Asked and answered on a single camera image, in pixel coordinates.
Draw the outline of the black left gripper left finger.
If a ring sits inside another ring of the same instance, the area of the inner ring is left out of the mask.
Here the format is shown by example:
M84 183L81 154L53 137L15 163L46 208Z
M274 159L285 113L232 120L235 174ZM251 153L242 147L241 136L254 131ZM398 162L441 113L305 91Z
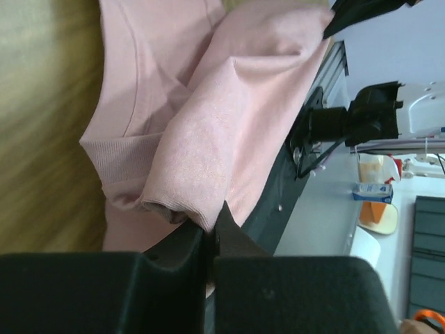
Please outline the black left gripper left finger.
M202 333L204 236L185 223L145 253L1 257L2 333Z

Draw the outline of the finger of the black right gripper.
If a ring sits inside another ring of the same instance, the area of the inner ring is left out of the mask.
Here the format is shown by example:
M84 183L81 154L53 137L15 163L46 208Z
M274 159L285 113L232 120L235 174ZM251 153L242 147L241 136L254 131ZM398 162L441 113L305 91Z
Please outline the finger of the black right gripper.
M402 6L415 6L417 0L336 0L332 6L334 17L325 28L327 39L345 28L378 17Z

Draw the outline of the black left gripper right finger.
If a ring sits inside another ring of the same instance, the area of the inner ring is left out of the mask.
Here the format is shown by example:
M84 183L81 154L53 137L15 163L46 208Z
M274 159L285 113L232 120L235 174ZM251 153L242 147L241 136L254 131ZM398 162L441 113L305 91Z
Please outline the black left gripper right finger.
M273 257L224 204L213 261L216 333L397 333L378 274L351 256Z

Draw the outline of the dusty pink graphic t-shirt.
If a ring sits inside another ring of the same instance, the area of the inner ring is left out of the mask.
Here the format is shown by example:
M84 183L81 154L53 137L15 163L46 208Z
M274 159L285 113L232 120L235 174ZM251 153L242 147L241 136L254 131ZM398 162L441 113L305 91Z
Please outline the dusty pink graphic t-shirt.
M105 251L146 251L224 204L256 206L316 77L333 13L297 1L101 1L104 76L80 144L106 197Z

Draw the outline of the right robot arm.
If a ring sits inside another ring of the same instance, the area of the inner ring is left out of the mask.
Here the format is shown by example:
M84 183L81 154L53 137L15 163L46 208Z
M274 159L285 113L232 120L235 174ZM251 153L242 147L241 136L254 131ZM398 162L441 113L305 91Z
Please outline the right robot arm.
M336 42L286 138L297 177L338 147L444 154L444 2L413 5L333 3Z

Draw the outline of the blue white carton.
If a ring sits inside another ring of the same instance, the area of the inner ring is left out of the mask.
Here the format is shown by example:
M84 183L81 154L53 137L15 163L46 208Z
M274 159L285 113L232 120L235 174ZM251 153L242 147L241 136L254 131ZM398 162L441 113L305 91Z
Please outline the blue white carton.
M352 194L354 200L391 204L394 190L390 184L356 183Z

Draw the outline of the orange beige object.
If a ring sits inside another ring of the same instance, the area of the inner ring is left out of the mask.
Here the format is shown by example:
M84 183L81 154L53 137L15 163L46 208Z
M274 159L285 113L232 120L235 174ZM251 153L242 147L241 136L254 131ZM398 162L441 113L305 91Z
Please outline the orange beige object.
M393 234L398 227L398 210L392 204L365 201L358 225L374 233Z

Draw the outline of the grey drawer cabinet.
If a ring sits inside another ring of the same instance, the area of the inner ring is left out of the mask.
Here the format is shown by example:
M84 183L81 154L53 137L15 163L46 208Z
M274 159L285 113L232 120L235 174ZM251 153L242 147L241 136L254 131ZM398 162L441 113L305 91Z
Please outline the grey drawer cabinet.
M444 199L418 196L414 204L407 312L444 314Z

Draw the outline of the aluminium frame rail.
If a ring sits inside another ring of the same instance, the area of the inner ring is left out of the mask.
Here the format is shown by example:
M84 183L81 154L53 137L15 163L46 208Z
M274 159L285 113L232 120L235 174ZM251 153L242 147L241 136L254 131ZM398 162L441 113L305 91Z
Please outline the aluminium frame rail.
M349 102L346 77L348 64L344 41L335 42L322 62L313 87L322 88L325 108L346 106Z

